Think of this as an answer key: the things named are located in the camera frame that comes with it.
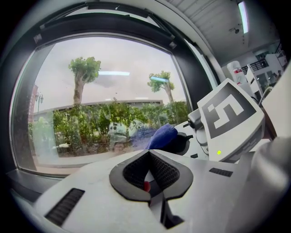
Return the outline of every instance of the railing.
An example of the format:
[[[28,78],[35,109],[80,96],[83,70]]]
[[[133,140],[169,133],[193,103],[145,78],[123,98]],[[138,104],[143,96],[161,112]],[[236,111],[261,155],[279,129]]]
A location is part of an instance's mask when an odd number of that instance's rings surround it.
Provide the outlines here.
[[[263,68],[269,66],[269,64],[267,63],[267,61],[266,61],[265,59],[262,59],[262,60],[260,60],[260,61],[257,61],[257,62],[254,62],[254,63],[251,63],[250,65],[251,65],[253,71],[258,71],[258,70],[260,70],[260,69],[263,69]],[[246,75],[247,70],[248,70],[248,67],[247,67],[247,66],[244,66],[244,67],[242,67],[241,69],[242,69],[242,71],[244,72],[244,74]]]

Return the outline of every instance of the tree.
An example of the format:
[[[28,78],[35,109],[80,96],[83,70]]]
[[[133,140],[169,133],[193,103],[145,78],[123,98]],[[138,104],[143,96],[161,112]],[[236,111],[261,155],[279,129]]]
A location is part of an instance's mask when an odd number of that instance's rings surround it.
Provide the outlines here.
[[[148,82],[147,85],[151,87],[151,90],[153,92],[157,92],[161,88],[164,89],[169,97],[170,103],[173,103],[174,100],[173,100],[171,90],[173,90],[175,86],[172,82],[170,82],[170,76],[171,76],[170,72],[164,72],[164,71],[162,71],[160,74],[150,74],[149,76],[150,82]],[[161,81],[153,80],[151,79],[152,77],[162,78],[163,80]]]
[[[100,63],[101,61],[95,61],[94,57],[87,59],[79,57],[71,60],[69,69],[75,75],[74,105],[81,104],[84,85],[93,82],[98,77]]]

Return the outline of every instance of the window frame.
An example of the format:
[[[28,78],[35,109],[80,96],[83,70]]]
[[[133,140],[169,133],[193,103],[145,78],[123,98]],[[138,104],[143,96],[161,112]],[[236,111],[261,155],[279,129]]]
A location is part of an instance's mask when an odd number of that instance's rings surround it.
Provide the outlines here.
[[[102,21],[104,24],[99,23],[96,25],[95,23],[92,23],[93,19],[98,20],[99,22]],[[41,53],[41,51],[44,51],[43,49],[49,48],[56,42],[62,40],[69,40],[73,37],[77,38],[93,36],[97,34],[100,36],[110,35],[123,39],[126,38],[128,40],[138,40],[139,43],[145,43],[172,54],[173,62],[177,67],[178,74],[180,75],[182,86],[186,94],[187,103],[191,111],[197,109],[197,102],[211,91],[208,78],[200,62],[195,58],[195,56],[193,56],[192,52],[189,50],[186,44],[181,43],[181,41],[177,40],[177,38],[171,33],[147,22],[123,15],[113,15],[106,13],[72,15],[50,21],[49,23],[44,24],[42,27],[36,26],[35,28],[32,28],[13,47],[0,70],[2,77],[9,77],[5,80],[1,80],[1,88],[3,90],[1,92],[1,97],[2,99],[5,99],[5,110],[2,111],[1,118],[5,119],[5,113],[11,112],[11,107],[13,106],[15,98],[13,90],[17,91],[16,84],[19,85],[21,82],[20,70],[24,68],[24,64],[27,63],[28,58],[31,56],[32,52],[36,51],[37,53]],[[35,73],[35,77],[30,78],[31,83],[35,82],[39,69],[35,69],[33,71]],[[21,106],[24,111],[27,110],[29,105],[33,85],[28,86],[31,88],[31,90],[27,89],[29,98],[24,101],[27,106],[25,104]],[[193,92],[189,92],[189,88],[192,87],[198,91],[194,90]],[[11,119],[10,122],[6,121],[5,125],[7,128],[6,130],[2,131],[2,137],[5,138],[8,136],[7,138],[10,139],[10,143],[12,143],[12,145],[14,143],[14,140],[12,140],[13,128],[11,128],[11,126],[13,127],[13,120],[14,119]],[[26,132],[23,132],[23,135],[28,135],[27,132],[28,128],[26,127]],[[3,151],[6,172],[17,168],[41,175],[54,177],[57,176],[55,174],[43,174],[30,169],[19,167],[15,159],[14,146],[11,147],[10,143],[6,143],[4,145],[4,141],[1,142],[5,148]],[[28,137],[24,145],[29,145]],[[23,159],[30,163],[28,167],[34,167],[31,153],[24,155]]]

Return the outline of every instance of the vent grille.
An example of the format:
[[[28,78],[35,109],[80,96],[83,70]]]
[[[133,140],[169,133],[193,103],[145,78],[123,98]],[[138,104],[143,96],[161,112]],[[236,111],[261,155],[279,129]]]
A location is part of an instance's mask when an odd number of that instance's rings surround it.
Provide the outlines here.
[[[84,190],[72,188],[45,216],[55,225],[61,226],[84,194]]]
[[[218,168],[212,168],[209,170],[212,173],[218,174],[218,175],[222,175],[225,177],[231,177],[231,175],[233,174],[233,172],[231,171],[227,171],[227,170],[222,170],[222,169],[218,169]]]

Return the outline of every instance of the sky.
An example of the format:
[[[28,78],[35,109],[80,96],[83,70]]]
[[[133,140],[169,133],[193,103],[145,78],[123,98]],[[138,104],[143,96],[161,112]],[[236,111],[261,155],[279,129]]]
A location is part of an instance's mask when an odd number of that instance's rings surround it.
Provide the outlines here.
[[[147,85],[150,73],[169,71],[175,89],[175,101],[185,101],[182,84],[170,54],[138,42],[108,37],[87,37],[62,41],[52,48],[35,81],[43,95],[39,111],[73,104],[74,74],[68,68],[72,59],[95,57],[101,61],[101,71],[129,72],[128,76],[99,75],[94,82],[85,84],[82,103],[117,100],[149,100],[169,102],[165,90],[153,93]]]

